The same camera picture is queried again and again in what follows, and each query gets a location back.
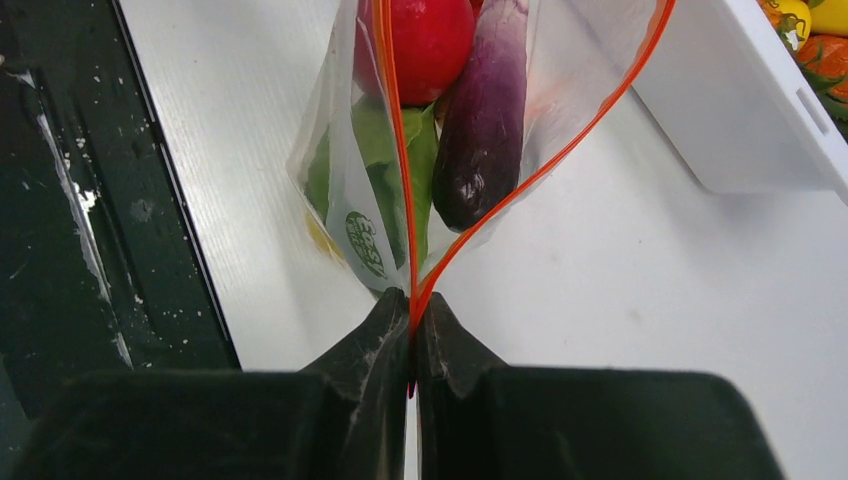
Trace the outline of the clear zip top bag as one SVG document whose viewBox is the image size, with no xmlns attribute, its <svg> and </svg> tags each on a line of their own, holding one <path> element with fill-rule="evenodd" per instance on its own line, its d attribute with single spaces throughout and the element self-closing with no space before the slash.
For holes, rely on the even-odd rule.
<svg viewBox="0 0 848 480">
<path fill-rule="evenodd" d="M 287 171 L 417 324 L 448 264 L 599 123 L 670 1 L 342 1 Z"/>
</svg>

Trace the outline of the red apple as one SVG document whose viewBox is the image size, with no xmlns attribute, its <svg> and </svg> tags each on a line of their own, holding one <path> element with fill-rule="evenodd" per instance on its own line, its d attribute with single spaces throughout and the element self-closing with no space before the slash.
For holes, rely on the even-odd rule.
<svg viewBox="0 0 848 480">
<path fill-rule="evenodd" d="M 462 72 L 478 11 L 466 0 L 392 1 L 390 11 L 399 103 L 427 106 Z"/>
</svg>

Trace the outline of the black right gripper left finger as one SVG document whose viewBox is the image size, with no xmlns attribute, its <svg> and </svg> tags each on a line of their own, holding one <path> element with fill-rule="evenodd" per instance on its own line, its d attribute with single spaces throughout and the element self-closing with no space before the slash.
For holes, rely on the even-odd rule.
<svg viewBox="0 0 848 480">
<path fill-rule="evenodd" d="M 98 374 L 38 420 L 13 479 L 400 479 L 408 299 L 386 290 L 294 372 Z"/>
</svg>

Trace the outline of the green leaf vegetable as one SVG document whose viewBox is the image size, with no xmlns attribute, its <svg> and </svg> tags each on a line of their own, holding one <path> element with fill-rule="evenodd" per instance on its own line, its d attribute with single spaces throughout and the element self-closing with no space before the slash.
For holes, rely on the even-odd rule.
<svg viewBox="0 0 848 480">
<path fill-rule="evenodd" d="M 417 264 L 429 253 L 428 228 L 432 203 L 432 174 L 438 150 L 435 106 L 409 107 L 401 111 L 415 209 Z M 352 126 L 361 156 L 379 207 L 395 263 L 407 260 L 405 208 L 401 205 L 403 188 L 399 164 L 392 145 L 394 135 L 388 126 L 384 105 L 361 97 L 352 109 Z M 329 209 L 329 152 L 327 134 L 323 134 L 307 169 L 305 196 L 322 220 Z"/>
</svg>

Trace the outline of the purple eggplant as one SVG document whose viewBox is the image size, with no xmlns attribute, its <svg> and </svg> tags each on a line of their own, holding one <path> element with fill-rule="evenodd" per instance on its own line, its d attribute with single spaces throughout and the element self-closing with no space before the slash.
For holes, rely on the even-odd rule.
<svg viewBox="0 0 848 480">
<path fill-rule="evenodd" d="M 445 226 L 468 230 L 519 183 L 527 92 L 527 1 L 485 1 L 454 85 L 432 177 Z"/>
</svg>

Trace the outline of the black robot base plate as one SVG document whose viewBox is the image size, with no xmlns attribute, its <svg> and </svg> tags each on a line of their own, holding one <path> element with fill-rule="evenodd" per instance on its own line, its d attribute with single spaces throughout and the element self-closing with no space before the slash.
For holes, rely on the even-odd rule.
<svg viewBox="0 0 848 480">
<path fill-rule="evenodd" d="M 234 369 L 116 1 L 1 5 L 1 430 L 91 372 Z"/>
</svg>

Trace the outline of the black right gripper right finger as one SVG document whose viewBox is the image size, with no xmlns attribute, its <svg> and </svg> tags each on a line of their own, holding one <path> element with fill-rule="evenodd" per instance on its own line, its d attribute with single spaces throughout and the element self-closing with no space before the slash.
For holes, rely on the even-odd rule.
<svg viewBox="0 0 848 480">
<path fill-rule="evenodd" d="M 416 335 L 424 479 L 780 479 L 745 397 L 709 373 L 512 366 L 434 294 Z"/>
</svg>

